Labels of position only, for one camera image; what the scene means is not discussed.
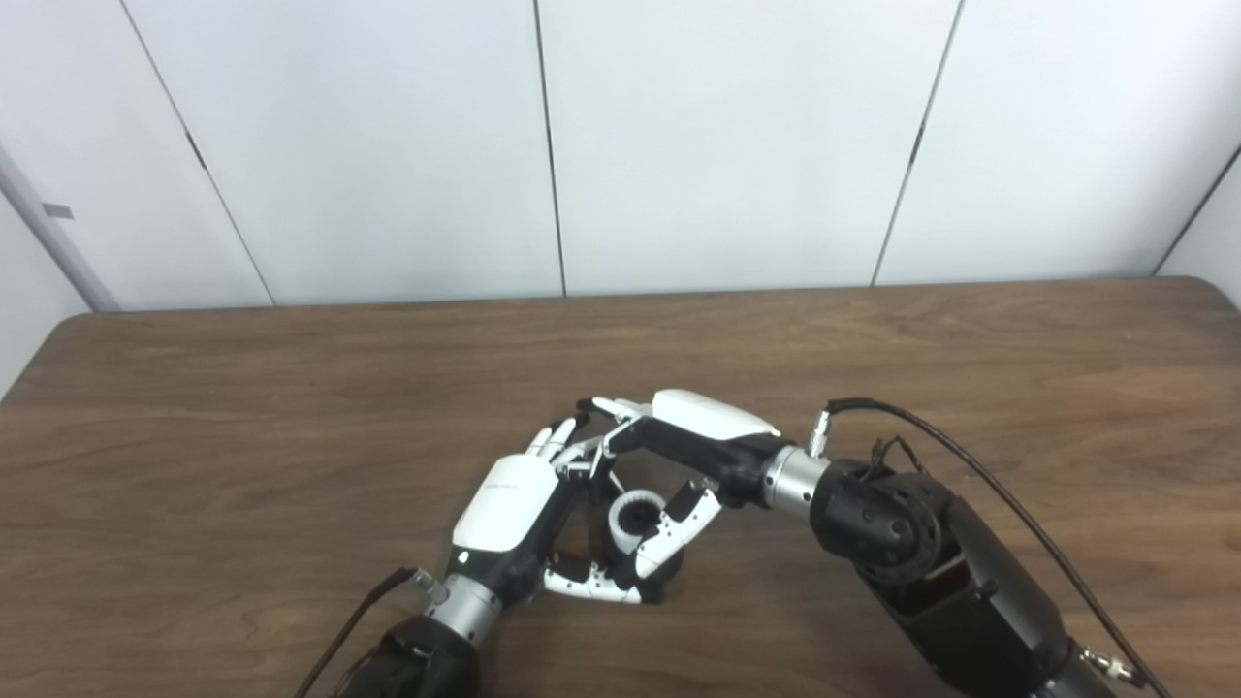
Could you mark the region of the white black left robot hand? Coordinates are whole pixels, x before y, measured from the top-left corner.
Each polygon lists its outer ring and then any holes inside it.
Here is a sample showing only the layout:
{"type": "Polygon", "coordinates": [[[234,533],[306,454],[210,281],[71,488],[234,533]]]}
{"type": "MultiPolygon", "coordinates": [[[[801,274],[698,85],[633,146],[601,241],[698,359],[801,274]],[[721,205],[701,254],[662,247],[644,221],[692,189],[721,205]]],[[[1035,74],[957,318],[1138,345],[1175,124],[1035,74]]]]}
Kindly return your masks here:
{"type": "Polygon", "coordinates": [[[597,438],[571,442],[589,424],[577,414],[541,428],[517,455],[491,465],[450,537],[450,592],[467,590],[509,609],[550,591],[616,604],[643,604],[637,585],[620,587],[616,566],[558,551],[558,535],[592,486],[597,438]]]}

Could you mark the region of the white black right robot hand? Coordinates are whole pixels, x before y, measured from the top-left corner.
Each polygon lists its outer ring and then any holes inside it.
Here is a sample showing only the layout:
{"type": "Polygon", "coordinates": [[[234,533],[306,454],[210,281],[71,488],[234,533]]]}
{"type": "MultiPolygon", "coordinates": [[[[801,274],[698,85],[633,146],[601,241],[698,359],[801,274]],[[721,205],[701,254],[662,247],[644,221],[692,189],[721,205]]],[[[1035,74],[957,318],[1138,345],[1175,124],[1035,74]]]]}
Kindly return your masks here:
{"type": "Polygon", "coordinates": [[[791,445],[766,420],[683,389],[660,390],[649,402],[585,397],[577,407],[616,421],[599,442],[604,462],[644,450],[702,476],[678,491],[634,551],[616,565],[613,579],[624,590],[652,579],[724,508],[758,505],[767,463],[791,445]]]}

